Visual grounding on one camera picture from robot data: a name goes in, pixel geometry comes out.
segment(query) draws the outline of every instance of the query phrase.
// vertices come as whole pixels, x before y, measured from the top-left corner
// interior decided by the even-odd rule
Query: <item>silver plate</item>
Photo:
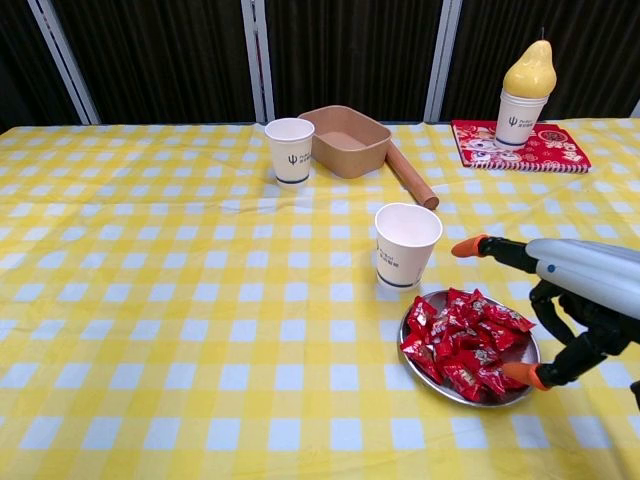
[[[447,290],[439,290],[437,292],[428,293],[427,295],[423,295],[427,302],[429,302],[434,308],[440,312],[447,303]],[[496,302],[495,300],[485,297],[487,301],[493,305],[502,305],[501,303]],[[407,325],[407,317],[409,316],[409,312],[411,311],[411,306],[407,309],[404,317],[402,318],[402,323],[400,324],[400,331],[398,332],[398,354],[400,358],[404,361],[406,367],[411,370],[411,372],[417,376],[422,383],[427,384],[434,390],[436,390],[441,395],[450,398],[458,403],[463,403],[465,405],[470,405],[472,407],[482,407],[482,408],[496,408],[496,407],[506,407],[508,405],[513,405],[514,403],[522,400],[526,397],[531,390],[532,387],[527,387],[524,390],[518,390],[514,392],[509,392],[505,395],[505,397],[499,402],[472,402],[467,400],[458,392],[456,392],[453,388],[447,387],[445,385],[438,385],[434,382],[426,373],[420,370],[420,367],[413,363],[412,360],[407,357],[407,355],[400,350],[400,345],[404,342],[404,339],[407,335],[409,335],[409,325]],[[538,350],[538,345],[536,341],[533,339],[532,335],[529,335],[529,343],[524,349],[520,349],[517,352],[509,352],[507,355],[502,355],[502,359],[508,362],[525,362],[525,363],[539,363],[540,362],[540,351]]]

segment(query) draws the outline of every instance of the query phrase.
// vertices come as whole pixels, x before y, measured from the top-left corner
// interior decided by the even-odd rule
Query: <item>red book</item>
[[[453,120],[451,128],[465,167],[563,173],[591,168],[569,132],[552,123],[536,123],[526,145],[514,151],[494,145],[496,122]]]

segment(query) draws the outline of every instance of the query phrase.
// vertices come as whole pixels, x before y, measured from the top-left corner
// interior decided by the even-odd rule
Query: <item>dark curtain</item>
[[[26,1],[0,1],[0,133],[18,125],[79,123]]]
[[[441,0],[267,0],[276,116],[330,104],[422,120]]]
[[[254,121],[239,0],[54,0],[104,123]]]
[[[541,27],[558,75],[541,118],[628,117],[640,98],[638,0],[464,0],[441,120],[495,119],[504,74]]]

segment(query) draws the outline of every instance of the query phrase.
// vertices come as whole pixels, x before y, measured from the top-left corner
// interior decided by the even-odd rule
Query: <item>paper cup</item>
[[[301,118],[280,118],[264,129],[269,138],[276,180],[282,187],[299,187],[309,178],[311,140],[315,127]]]
[[[548,99],[548,96],[516,97],[502,90],[494,140],[496,146],[506,150],[518,150],[524,147]]]
[[[442,235],[440,219],[418,205],[390,203],[378,210],[375,225],[378,283],[396,290],[414,288]]]

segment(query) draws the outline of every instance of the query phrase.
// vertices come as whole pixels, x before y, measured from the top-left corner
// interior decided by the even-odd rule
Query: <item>yellow checkered tablecloth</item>
[[[445,225],[422,289],[530,315],[536,278],[455,259],[480,232],[640,248],[640,121],[558,122],[586,175],[461,167],[448,126],[394,139]],[[260,126],[0,136],[2,478],[638,478],[630,346],[578,382],[476,410],[416,383],[376,286],[385,166],[275,186]],[[559,350],[534,329],[544,359]]]

